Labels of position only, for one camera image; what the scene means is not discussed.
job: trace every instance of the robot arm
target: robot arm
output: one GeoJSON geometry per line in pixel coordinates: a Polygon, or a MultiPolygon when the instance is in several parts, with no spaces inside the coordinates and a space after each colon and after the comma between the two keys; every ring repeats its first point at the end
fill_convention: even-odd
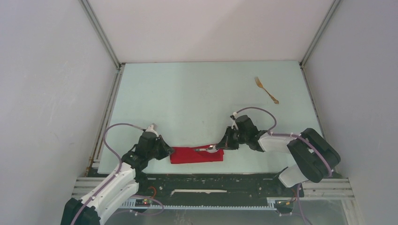
{"type": "Polygon", "coordinates": [[[80,200],[71,198],[65,204],[61,225],[70,225],[83,203],[90,198],[91,201],[84,207],[75,225],[104,225],[126,199],[139,190],[148,188],[147,177],[142,170],[148,166],[149,160],[153,158],[161,160],[174,152],[154,130],[154,125],[150,125],[142,133],[138,144],[133,148],[135,151],[132,149],[122,156],[122,166],[118,174],[116,174],[117,169],[114,169],[90,193],[80,200]]]}
{"type": "MultiPolygon", "coordinates": [[[[292,154],[297,164],[278,174],[279,181],[288,188],[307,180],[318,183],[328,176],[325,164],[302,140],[292,135],[278,136],[270,135],[266,130],[259,131],[247,115],[237,117],[234,113],[231,118],[233,123],[227,127],[216,149],[236,150],[240,144],[247,144],[252,150],[260,152],[292,154]]],[[[330,168],[340,162],[339,154],[314,129],[307,128],[300,135],[318,150],[330,168]]]]}

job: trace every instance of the white wall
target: white wall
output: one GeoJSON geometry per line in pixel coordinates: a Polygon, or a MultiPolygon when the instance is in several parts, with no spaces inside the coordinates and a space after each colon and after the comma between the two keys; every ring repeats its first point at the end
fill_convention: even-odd
{"type": "Polygon", "coordinates": [[[298,60],[333,0],[91,0],[121,62],[298,60]]]}
{"type": "Polygon", "coordinates": [[[367,224],[397,224],[398,1],[343,1],[306,75],[367,224]]]}
{"type": "Polygon", "coordinates": [[[59,224],[115,67],[77,0],[2,0],[0,21],[0,224],[59,224]]]}

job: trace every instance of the red cloth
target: red cloth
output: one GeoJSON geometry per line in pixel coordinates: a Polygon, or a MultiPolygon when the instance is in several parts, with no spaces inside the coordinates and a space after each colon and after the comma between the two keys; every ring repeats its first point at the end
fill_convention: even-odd
{"type": "Polygon", "coordinates": [[[170,155],[171,164],[222,162],[224,151],[222,149],[215,153],[207,151],[195,151],[195,149],[207,149],[209,145],[199,147],[173,147],[175,152],[170,155]]]}

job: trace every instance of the golden fork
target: golden fork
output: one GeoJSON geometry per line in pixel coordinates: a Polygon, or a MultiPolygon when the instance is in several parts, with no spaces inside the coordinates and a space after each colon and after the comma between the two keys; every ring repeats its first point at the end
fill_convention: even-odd
{"type": "Polygon", "coordinates": [[[262,83],[260,82],[260,79],[259,79],[258,77],[256,77],[255,80],[256,80],[257,86],[258,86],[259,88],[264,89],[264,91],[271,97],[271,99],[274,101],[275,104],[279,104],[279,101],[278,101],[274,96],[272,96],[272,95],[262,86],[262,83]]]}

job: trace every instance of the light green table surface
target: light green table surface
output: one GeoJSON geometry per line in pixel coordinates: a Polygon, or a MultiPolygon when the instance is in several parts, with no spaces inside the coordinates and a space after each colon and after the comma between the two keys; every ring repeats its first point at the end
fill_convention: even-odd
{"type": "MultiPolygon", "coordinates": [[[[158,133],[170,146],[217,143],[231,125],[230,115],[243,107],[257,106],[276,116],[274,132],[300,133],[320,127],[299,64],[296,61],[194,62],[126,64],[110,125],[132,123],[146,128],[158,125],[158,133]],[[264,87],[279,100],[276,105],[258,88],[264,87]]],[[[258,129],[267,129],[272,118],[246,110],[258,129]]],[[[120,155],[126,153],[141,132],[115,127],[107,141],[120,155]]],[[[102,150],[99,173],[110,173],[116,157],[102,150]]],[[[223,162],[172,165],[169,158],[149,162],[146,173],[265,173],[279,172],[295,164],[284,153],[261,153],[241,145],[225,151],[223,162]]]]}

